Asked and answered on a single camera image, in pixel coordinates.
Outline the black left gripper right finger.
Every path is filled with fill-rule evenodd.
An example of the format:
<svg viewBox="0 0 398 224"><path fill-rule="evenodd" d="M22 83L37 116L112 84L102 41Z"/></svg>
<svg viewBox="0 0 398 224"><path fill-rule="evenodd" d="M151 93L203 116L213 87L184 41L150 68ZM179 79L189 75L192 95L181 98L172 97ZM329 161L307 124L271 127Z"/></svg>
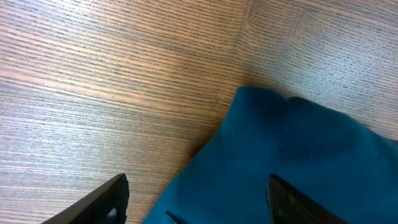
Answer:
<svg viewBox="0 0 398 224"><path fill-rule="evenodd" d="M269 176L267 206L272 224L346 224L276 174Z"/></svg>

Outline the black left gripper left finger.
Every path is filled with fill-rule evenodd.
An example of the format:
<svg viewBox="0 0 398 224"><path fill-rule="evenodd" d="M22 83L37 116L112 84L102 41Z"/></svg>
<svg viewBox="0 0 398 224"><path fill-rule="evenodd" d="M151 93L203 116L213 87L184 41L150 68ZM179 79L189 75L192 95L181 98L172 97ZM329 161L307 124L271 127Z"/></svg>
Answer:
<svg viewBox="0 0 398 224"><path fill-rule="evenodd" d="M43 224L125 224L128 201L127 177L118 174Z"/></svg>

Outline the blue polo shirt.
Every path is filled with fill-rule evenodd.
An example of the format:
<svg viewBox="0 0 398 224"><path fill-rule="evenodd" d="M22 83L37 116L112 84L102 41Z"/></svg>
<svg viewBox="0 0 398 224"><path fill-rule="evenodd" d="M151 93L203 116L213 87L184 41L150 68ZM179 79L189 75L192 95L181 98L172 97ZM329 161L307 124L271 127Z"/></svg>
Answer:
<svg viewBox="0 0 398 224"><path fill-rule="evenodd" d="M397 141L306 99L247 86L144 221L269 223L270 174L346 222L397 222Z"/></svg>

